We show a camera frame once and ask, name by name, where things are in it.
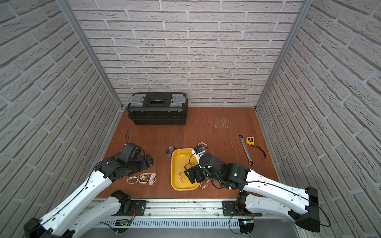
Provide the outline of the white slim strap watch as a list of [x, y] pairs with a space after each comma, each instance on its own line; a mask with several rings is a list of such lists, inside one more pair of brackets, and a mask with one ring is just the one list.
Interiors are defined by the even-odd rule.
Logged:
[[179, 173], [178, 173], [178, 176], [179, 176], [179, 178], [180, 178], [180, 180], [181, 180], [182, 183], [184, 183], [185, 180], [188, 180], [188, 181], [189, 181], [189, 178], [185, 175], [184, 172], [179, 172]]

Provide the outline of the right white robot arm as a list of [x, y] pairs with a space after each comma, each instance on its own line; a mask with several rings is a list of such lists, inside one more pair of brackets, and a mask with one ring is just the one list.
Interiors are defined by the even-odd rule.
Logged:
[[320, 232], [318, 191], [291, 187], [266, 178], [238, 163], [225, 164], [210, 153], [192, 151], [197, 165], [185, 170], [191, 183], [218, 182], [219, 188], [239, 190], [237, 209], [250, 213], [275, 213], [294, 220], [310, 232]]

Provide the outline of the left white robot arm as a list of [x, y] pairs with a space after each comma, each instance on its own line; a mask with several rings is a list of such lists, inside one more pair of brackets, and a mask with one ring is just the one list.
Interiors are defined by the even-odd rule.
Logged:
[[98, 162], [85, 182], [42, 218], [24, 225], [26, 238], [79, 238], [113, 215], [136, 215], [131, 198], [121, 190], [100, 205], [83, 209], [104, 189], [124, 176], [133, 176], [153, 166], [153, 159], [138, 145], [127, 143], [123, 151]]

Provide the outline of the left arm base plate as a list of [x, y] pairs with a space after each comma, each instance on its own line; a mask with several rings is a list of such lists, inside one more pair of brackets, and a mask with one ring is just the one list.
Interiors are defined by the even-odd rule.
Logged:
[[118, 216], [143, 216], [145, 212], [146, 200], [130, 200], [121, 205]]

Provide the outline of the blue transparent watch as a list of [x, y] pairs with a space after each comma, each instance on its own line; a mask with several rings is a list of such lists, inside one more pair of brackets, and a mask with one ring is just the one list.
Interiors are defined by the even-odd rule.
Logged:
[[172, 154], [176, 151], [177, 149], [173, 146], [170, 146], [166, 149], [166, 156], [171, 159], [172, 158]]

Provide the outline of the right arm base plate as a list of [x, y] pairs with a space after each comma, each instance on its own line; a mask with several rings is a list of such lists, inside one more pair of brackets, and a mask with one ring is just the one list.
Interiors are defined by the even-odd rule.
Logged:
[[229, 200], [223, 200], [222, 201], [222, 211], [223, 215], [226, 217], [230, 217], [232, 215], [236, 216], [244, 216], [244, 217], [261, 217], [262, 213], [252, 213], [246, 208], [245, 203], [240, 203], [237, 201], [229, 201]]

